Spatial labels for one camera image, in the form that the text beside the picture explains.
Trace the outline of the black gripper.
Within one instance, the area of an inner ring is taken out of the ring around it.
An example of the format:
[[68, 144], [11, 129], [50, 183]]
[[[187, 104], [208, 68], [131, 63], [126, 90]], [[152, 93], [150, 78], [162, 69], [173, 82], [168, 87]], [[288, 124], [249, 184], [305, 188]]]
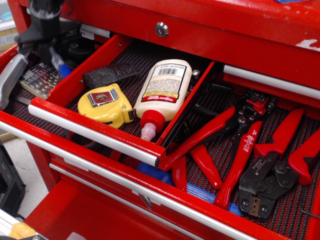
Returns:
[[52, 66], [50, 46], [58, 45], [63, 59], [78, 46], [80, 22], [61, 21], [62, 0], [30, 0], [31, 25], [16, 37], [19, 50], [34, 50], [42, 62]]

